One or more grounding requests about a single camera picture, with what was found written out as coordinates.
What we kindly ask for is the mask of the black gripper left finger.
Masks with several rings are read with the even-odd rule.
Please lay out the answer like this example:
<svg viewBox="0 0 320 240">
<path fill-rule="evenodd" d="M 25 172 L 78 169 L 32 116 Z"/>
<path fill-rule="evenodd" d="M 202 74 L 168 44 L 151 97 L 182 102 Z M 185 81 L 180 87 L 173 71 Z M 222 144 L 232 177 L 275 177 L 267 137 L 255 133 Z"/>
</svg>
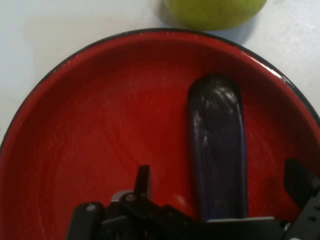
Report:
<svg viewBox="0 0 320 240">
<path fill-rule="evenodd" d="M 97 201 L 78 205 L 67 232 L 69 240 L 174 240 L 173 231 L 160 222 L 153 204 L 149 165 L 137 170 L 134 189 L 104 206 Z"/>
</svg>

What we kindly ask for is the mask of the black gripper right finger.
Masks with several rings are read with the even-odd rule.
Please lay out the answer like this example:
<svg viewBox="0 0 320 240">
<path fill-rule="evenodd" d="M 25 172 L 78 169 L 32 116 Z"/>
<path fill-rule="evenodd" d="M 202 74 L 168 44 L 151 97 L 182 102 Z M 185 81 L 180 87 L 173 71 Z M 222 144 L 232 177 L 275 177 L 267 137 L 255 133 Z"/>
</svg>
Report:
<svg viewBox="0 0 320 240">
<path fill-rule="evenodd" d="M 300 213 L 290 225 L 285 240 L 318 240 L 320 238 L 320 179 L 299 160 L 285 161 L 284 188 Z"/>
</svg>

